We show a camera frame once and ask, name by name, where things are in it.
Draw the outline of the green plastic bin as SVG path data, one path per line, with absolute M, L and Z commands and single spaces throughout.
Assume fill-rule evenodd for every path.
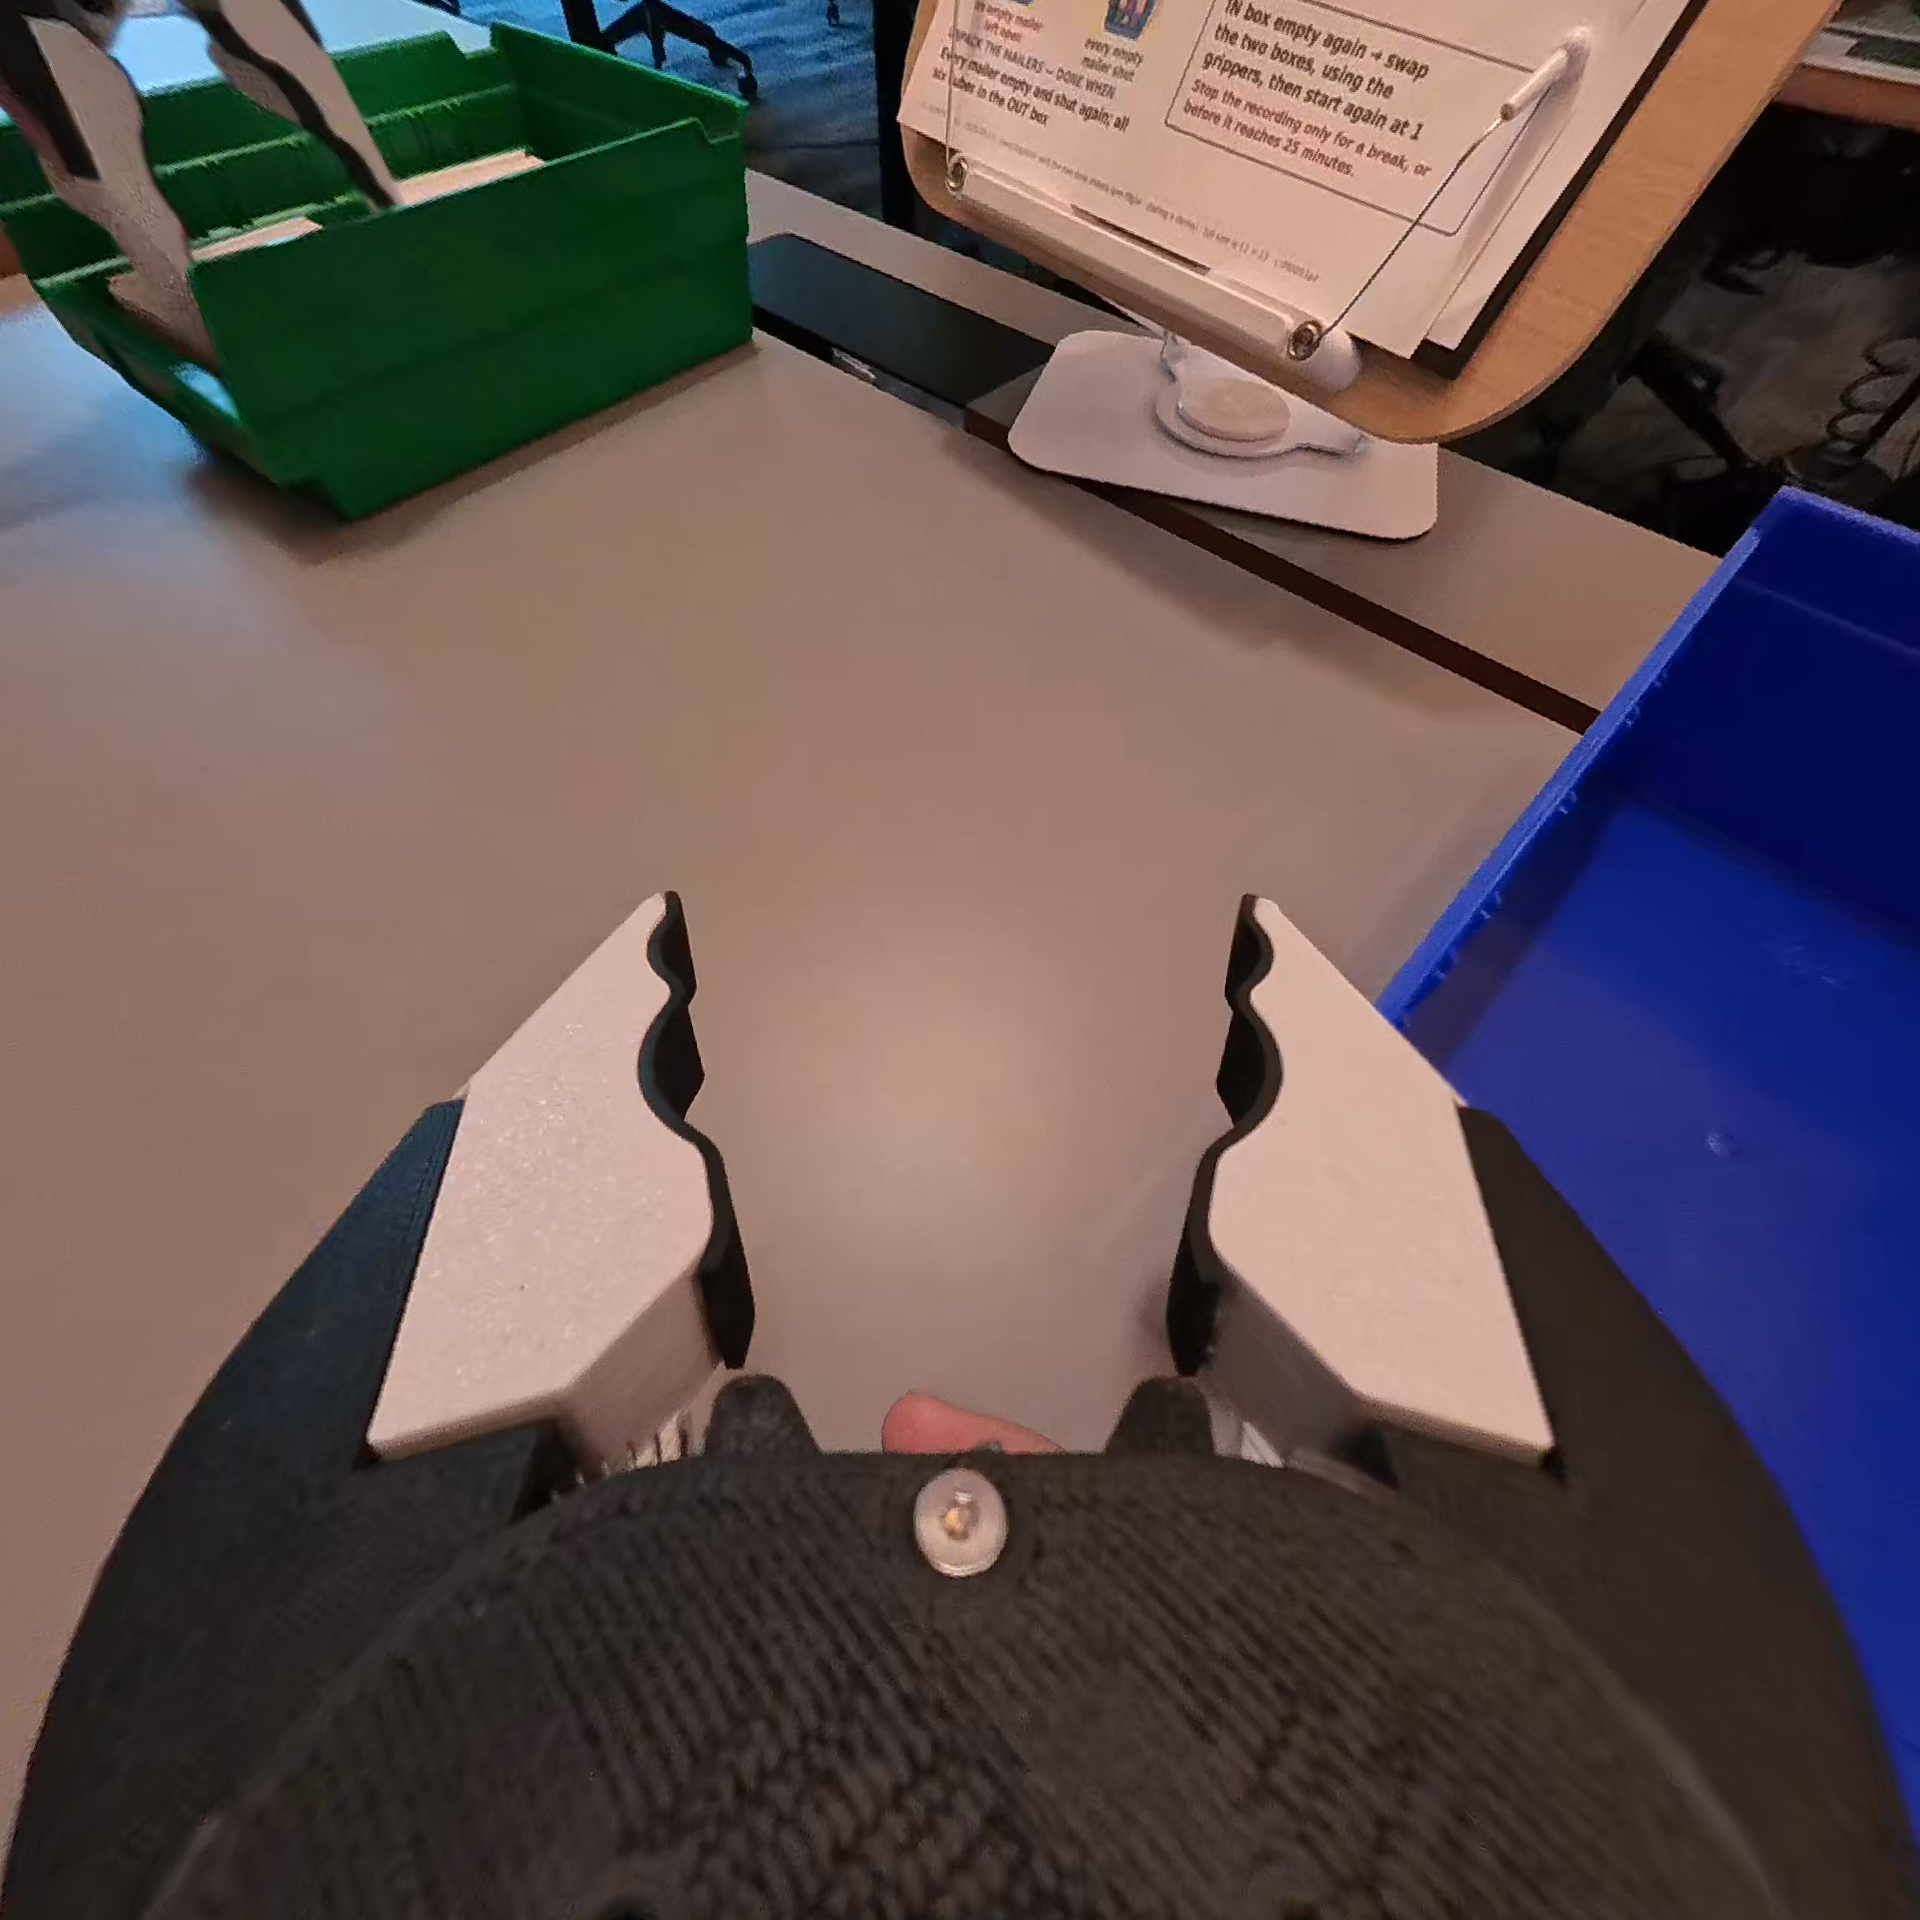
M 397 181 L 512 148 L 546 167 L 370 210 L 318 139 L 229 81 L 148 94 L 152 175 L 196 245 L 292 213 L 323 227 L 196 268 L 207 368 L 117 296 L 109 233 L 6 127 L 6 236 L 34 294 L 213 453 L 363 518 L 751 339 L 732 94 L 512 22 L 335 68 Z

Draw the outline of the blue plastic bin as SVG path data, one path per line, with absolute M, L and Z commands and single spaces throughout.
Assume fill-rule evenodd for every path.
M 1916 534 L 1778 493 L 1379 1012 L 1757 1444 L 1916 1815 Z

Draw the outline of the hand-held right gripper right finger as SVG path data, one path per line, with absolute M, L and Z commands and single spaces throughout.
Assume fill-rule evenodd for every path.
M 1554 1435 L 1448 1081 L 1261 897 L 1235 919 L 1226 1131 L 1196 1160 L 1168 1349 L 1265 1465 L 1396 1428 L 1513 1465 Z

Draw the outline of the black desk panel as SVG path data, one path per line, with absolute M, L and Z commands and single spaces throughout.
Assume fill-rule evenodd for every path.
M 755 328 L 947 423 L 1043 368 L 1051 348 L 806 238 L 747 247 Z

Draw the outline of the black office chair base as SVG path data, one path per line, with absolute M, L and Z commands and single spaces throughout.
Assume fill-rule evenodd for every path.
M 716 74 L 727 74 L 739 84 L 740 99 L 758 105 L 755 63 L 743 51 L 720 37 L 708 22 L 669 4 L 630 4 L 604 22 L 599 4 L 561 4 L 566 36 L 592 53 L 615 58 L 626 43 L 645 39 L 653 69 L 663 69 L 667 47 L 682 39 L 700 51 Z

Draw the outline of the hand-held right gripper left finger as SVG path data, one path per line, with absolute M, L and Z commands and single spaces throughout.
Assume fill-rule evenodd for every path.
M 684 903 L 653 895 L 466 1083 L 367 1444 L 402 1462 L 551 1428 L 669 1465 L 755 1330 Z

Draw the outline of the person's right hand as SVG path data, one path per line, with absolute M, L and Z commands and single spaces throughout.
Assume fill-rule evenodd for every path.
M 1062 1447 L 1036 1429 L 975 1412 L 929 1393 L 901 1394 L 884 1415 L 878 1444 L 885 1453 L 1058 1453 Z

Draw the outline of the white stand base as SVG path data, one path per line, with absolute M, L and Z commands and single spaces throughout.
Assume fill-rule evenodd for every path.
M 1438 518 L 1433 445 L 1369 438 L 1170 334 L 1072 334 L 1006 445 L 1063 480 L 1332 534 L 1415 542 Z

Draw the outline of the wooden document stand board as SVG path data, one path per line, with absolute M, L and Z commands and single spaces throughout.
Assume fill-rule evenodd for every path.
M 1110 303 L 1368 434 L 1415 445 L 1473 438 L 1541 397 L 1597 340 L 1834 13 L 1821 4 L 1697 6 L 1467 357 L 1428 348 L 1401 359 L 1360 345 L 1321 366 L 1328 339 L 1310 328 L 1269 353 L 1186 317 Z M 901 148 L 924 204 L 954 221 L 929 195 L 931 144 L 901 134 Z M 1022 245 L 954 223 L 1062 275 Z M 1108 301 L 1082 275 L 1062 276 Z

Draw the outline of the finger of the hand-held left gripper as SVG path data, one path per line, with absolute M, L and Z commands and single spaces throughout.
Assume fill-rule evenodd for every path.
M 140 276 L 152 326 L 207 368 L 189 243 L 152 175 L 140 94 L 113 58 L 124 18 L 124 6 L 6 4 L 6 117 L 51 192 L 103 227 Z
M 186 4 L 217 69 L 254 106 L 318 139 L 376 210 L 399 187 L 302 4 Z

